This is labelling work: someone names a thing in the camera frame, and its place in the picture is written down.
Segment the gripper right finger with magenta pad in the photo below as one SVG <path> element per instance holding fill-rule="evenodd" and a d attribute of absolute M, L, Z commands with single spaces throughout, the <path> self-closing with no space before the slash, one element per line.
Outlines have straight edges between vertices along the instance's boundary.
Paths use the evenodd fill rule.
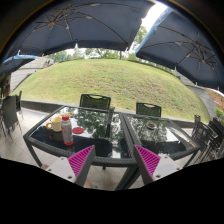
<path fill-rule="evenodd" d="M 133 154 L 145 185 L 181 170 L 168 155 L 159 156 L 142 146 L 134 145 Z"/>

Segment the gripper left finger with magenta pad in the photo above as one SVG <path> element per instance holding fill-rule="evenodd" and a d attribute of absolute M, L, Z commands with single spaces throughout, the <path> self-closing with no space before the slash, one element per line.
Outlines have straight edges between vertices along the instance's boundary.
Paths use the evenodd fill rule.
<path fill-rule="evenodd" d="M 91 145 L 70 157 L 60 157 L 47 171 L 79 186 L 84 186 L 90 166 L 95 157 L 95 146 Z"/>

